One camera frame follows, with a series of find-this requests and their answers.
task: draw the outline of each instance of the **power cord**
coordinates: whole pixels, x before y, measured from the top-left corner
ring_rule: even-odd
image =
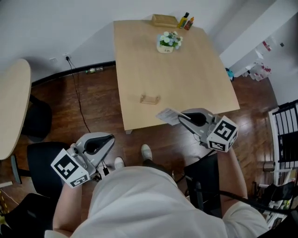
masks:
[[[89,131],[89,133],[91,133],[90,130],[89,130],[89,128],[88,128],[88,126],[87,126],[87,123],[86,123],[86,121],[85,121],[84,115],[83,115],[83,113],[82,113],[81,100],[80,100],[80,91],[79,91],[79,79],[80,79],[80,78],[79,78],[79,74],[77,74],[77,75],[78,75],[78,89],[77,89],[77,88],[76,88],[76,83],[75,83],[75,77],[74,77],[74,74],[73,74],[73,68],[72,68],[72,66],[71,66],[71,65],[73,65],[73,66],[75,67],[75,65],[70,61],[70,58],[69,58],[68,56],[66,56],[65,59],[66,59],[67,62],[69,63],[70,70],[71,70],[71,75],[73,76],[73,79],[74,79],[75,93],[76,93],[76,96],[77,96],[77,99],[78,99],[78,102],[79,102],[80,112],[81,112],[81,115],[82,115],[84,124],[85,124],[87,130]],[[104,162],[104,160],[102,160],[102,166],[103,166],[103,172],[104,172],[104,175],[107,176],[107,175],[109,174],[109,171],[108,171],[107,164],[106,164],[106,162]],[[98,174],[98,178],[97,178],[97,179],[98,179],[98,181],[102,180],[102,176],[101,176],[100,173]]]
[[[75,93],[76,93],[76,96],[77,96],[77,99],[78,99],[78,102],[79,102],[80,113],[81,113],[81,115],[82,115],[84,124],[85,124],[85,126],[86,126],[88,132],[91,133],[91,131],[89,130],[89,127],[87,126],[87,123],[86,123],[86,121],[85,121],[84,115],[83,115],[83,113],[82,113],[82,106],[81,106],[80,94],[79,94],[79,92],[78,92],[79,88],[78,88],[78,90],[76,89],[75,77],[74,77],[74,74],[73,74],[73,68],[72,68],[72,66],[71,66],[71,64],[73,65],[73,63],[71,63],[71,61],[70,61],[70,59],[69,59],[68,56],[66,56],[65,59],[66,59],[67,62],[69,63],[70,70],[71,70],[71,75],[73,76],[73,79],[74,79],[74,88],[75,88]]]

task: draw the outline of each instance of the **person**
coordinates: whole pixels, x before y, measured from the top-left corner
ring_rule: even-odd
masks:
[[[219,187],[246,198],[247,189],[233,149],[217,152]],[[196,209],[177,188],[165,168],[152,161],[142,146],[143,166],[116,170],[93,192],[88,218],[81,223],[81,185],[64,185],[46,238],[252,238],[268,230],[265,219],[251,206],[221,196],[223,218]]]

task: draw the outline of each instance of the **white shirt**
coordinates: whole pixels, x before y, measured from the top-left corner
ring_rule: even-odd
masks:
[[[95,187],[88,219],[72,238],[250,238],[268,230],[265,219],[238,202],[216,218],[196,209],[166,173],[150,167],[118,169]],[[46,231],[45,238],[64,238]]]

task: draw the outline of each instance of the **white shoe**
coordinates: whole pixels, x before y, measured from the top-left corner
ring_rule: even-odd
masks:
[[[144,160],[146,159],[152,160],[152,152],[150,147],[147,144],[142,145],[141,151],[142,151],[142,156]]]
[[[114,165],[115,165],[115,169],[120,169],[120,168],[125,167],[125,164],[124,164],[123,159],[121,157],[115,158]]]

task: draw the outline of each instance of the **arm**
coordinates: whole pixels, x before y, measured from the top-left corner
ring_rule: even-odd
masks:
[[[82,185],[71,188],[64,184],[53,218],[54,231],[72,235],[81,224],[81,198]]]
[[[219,189],[247,198],[245,180],[234,150],[231,148],[228,152],[217,152],[217,156]],[[222,213],[225,215],[227,210],[238,201],[221,195],[220,202]]]

